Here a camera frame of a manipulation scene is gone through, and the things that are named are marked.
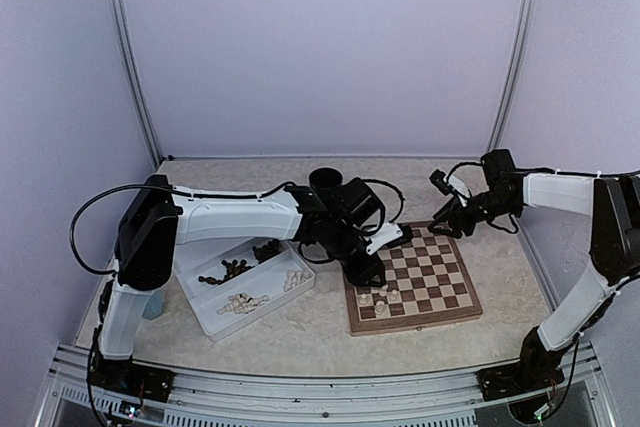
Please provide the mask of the white plastic tray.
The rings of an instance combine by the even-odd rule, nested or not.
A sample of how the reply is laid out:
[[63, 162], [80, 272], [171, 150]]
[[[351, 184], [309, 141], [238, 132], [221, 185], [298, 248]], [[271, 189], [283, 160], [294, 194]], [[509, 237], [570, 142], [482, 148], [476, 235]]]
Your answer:
[[[213, 239], [188, 243], [175, 249], [174, 274], [204, 334], [210, 340], [222, 340], [314, 286], [315, 273], [286, 241], [280, 241], [278, 255], [222, 285], [213, 286], [198, 282], [200, 275], [221, 278], [226, 271], [221, 264], [222, 260], [246, 259], [248, 263], [253, 263], [251, 247], [261, 246], [269, 240], [271, 239]], [[287, 272], [291, 270], [302, 270], [309, 275], [309, 279], [284, 292]], [[249, 314], [216, 313], [228, 302], [229, 296], [240, 292], [246, 292], [252, 297], [268, 295], [270, 301]]]

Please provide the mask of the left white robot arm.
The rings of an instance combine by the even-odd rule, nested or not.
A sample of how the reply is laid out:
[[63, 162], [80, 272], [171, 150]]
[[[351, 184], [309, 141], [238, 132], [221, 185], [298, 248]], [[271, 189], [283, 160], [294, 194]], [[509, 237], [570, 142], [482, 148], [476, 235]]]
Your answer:
[[121, 392], [140, 381], [132, 356], [148, 297], [170, 278], [177, 247], [213, 239], [265, 238], [317, 244], [355, 286], [384, 282], [377, 252], [402, 235], [367, 182], [319, 168], [307, 185], [285, 182], [264, 193], [174, 187], [164, 175], [136, 186], [118, 225], [114, 281], [97, 337], [102, 377]]

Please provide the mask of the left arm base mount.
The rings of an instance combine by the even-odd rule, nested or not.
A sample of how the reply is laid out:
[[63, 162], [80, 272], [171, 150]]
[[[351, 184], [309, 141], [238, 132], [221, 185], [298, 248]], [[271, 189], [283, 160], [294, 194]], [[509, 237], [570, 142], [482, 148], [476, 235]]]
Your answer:
[[175, 374], [129, 361], [104, 361], [89, 368], [92, 386], [129, 397], [167, 403]]

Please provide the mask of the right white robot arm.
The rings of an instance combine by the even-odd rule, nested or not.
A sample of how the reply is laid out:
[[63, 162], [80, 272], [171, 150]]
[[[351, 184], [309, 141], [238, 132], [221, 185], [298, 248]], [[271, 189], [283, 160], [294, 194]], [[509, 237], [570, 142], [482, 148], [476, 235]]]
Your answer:
[[531, 391], [639, 276], [639, 174], [523, 168], [507, 149], [492, 150], [474, 165], [484, 176], [485, 188], [479, 193], [457, 177], [462, 163], [431, 173], [430, 183], [448, 199], [433, 215], [432, 233], [469, 237], [479, 224], [494, 227], [499, 218], [516, 220], [527, 210], [571, 215], [585, 230], [586, 251], [578, 257], [582, 265], [572, 287], [527, 335], [511, 370], [512, 383]]

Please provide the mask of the wooden chess board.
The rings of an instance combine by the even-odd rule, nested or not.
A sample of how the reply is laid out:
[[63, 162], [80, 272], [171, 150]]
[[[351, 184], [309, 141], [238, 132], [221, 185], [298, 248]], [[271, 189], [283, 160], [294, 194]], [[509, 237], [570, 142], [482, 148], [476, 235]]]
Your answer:
[[[390, 301], [388, 295], [381, 297], [381, 287], [344, 283], [351, 335], [422, 330], [482, 316], [483, 308], [455, 240], [430, 233], [426, 222], [409, 225], [413, 229], [410, 242], [379, 251], [388, 295], [397, 290], [397, 301]], [[368, 295], [366, 305], [359, 303], [361, 294]], [[374, 310], [377, 301], [386, 304], [381, 316]]]

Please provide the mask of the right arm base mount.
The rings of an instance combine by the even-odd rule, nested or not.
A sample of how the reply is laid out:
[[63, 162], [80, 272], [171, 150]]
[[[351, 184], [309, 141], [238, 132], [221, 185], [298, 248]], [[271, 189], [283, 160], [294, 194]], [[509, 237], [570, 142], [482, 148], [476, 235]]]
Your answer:
[[485, 402], [549, 388], [565, 380], [559, 368], [538, 372], [519, 362], [481, 369], [476, 378]]

